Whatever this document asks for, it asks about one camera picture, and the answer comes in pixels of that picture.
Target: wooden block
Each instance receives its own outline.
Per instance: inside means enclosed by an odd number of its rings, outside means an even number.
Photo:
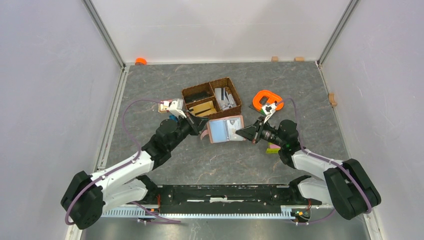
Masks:
[[[305,58],[303,56],[297,56],[297,57],[294,58],[294,61],[295,62],[304,62]]]
[[[328,100],[330,101],[330,105],[334,108],[337,106],[337,102],[334,100],[334,92],[330,92],[328,94]]]

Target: floor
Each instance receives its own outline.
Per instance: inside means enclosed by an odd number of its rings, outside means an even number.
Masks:
[[[314,62],[249,62],[131,66],[128,72],[118,121],[114,130],[107,167],[131,156],[137,147],[122,129],[124,109],[140,98],[181,98],[181,90],[208,81],[230,77],[241,101],[245,126],[260,116],[249,105],[260,90],[292,96],[301,115],[305,145],[320,155],[347,159],[327,91]],[[167,113],[158,113],[157,103],[140,102],[125,115],[128,130],[145,144]],[[283,119],[295,120],[293,107],[286,104],[270,120],[271,126]],[[206,137],[188,136],[171,159],[148,176],[156,184],[288,183],[304,175],[285,166],[277,154],[266,154],[267,143],[248,141],[210,143]]]
[[[260,116],[249,108],[260,90],[291,96],[300,113],[305,145],[320,155],[347,159],[340,130],[330,107],[327,91],[314,62],[209,63],[131,66],[119,109],[107,167],[137,151],[121,126],[123,110],[139,98],[180,98],[181,90],[204,82],[230,77],[242,100],[244,124]],[[158,113],[156,103],[140,102],[125,116],[129,131],[143,145],[160,122],[168,118]],[[283,119],[295,120],[287,104],[269,120],[272,126]],[[277,154],[265,154],[267,143],[225,142],[188,136],[171,159],[148,176],[160,184],[288,183],[305,172],[285,166]],[[312,219],[320,219],[328,209],[314,209]],[[134,219],[101,218],[83,233],[82,239],[369,239],[362,216],[350,221],[338,214],[316,225],[295,227],[284,220],[184,219],[181,225],[144,226]]]

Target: marble surface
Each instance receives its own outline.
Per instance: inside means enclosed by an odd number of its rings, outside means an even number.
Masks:
[[[137,151],[123,131],[121,117],[134,100],[181,98],[181,90],[223,77],[230,77],[242,101],[245,126],[260,116],[249,105],[260,90],[283,98],[292,96],[300,113],[301,134],[313,152],[334,159],[347,159],[340,130],[327,91],[314,62],[249,62],[131,66],[123,93],[107,167]],[[167,113],[158,113],[157,103],[139,102],[125,115],[128,130],[144,145]],[[295,120],[293,106],[286,104],[270,120]],[[288,183],[304,175],[284,165],[277,154],[265,154],[267,142],[248,141],[211,144],[208,138],[188,136],[162,166],[147,174],[156,184]]]

